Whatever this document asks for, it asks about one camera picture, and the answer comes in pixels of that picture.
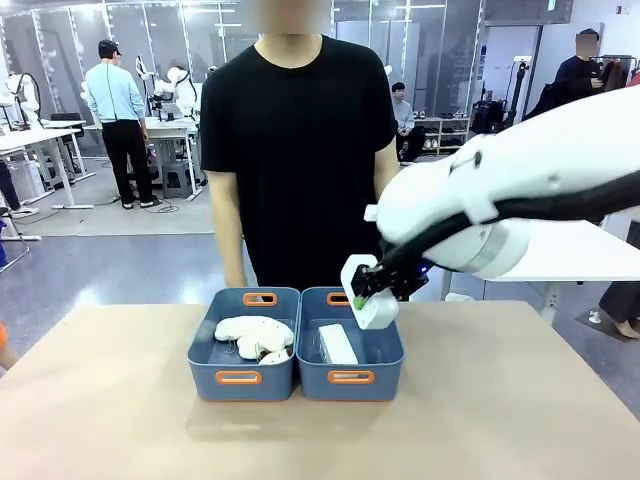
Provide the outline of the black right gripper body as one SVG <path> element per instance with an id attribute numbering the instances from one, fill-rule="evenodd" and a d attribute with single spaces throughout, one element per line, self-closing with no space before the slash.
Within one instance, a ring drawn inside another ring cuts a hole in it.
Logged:
<path id="1" fill-rule="evenodd" d="M 408 301 L 411 294 L 429 282 L 429 263 L 411 264 L 400 271 L 385 269 L 381 264 L 360 264 L 350 280 L 356 298 L 369 301 L 374 295 L 389 291 L 399 301 Z"/>

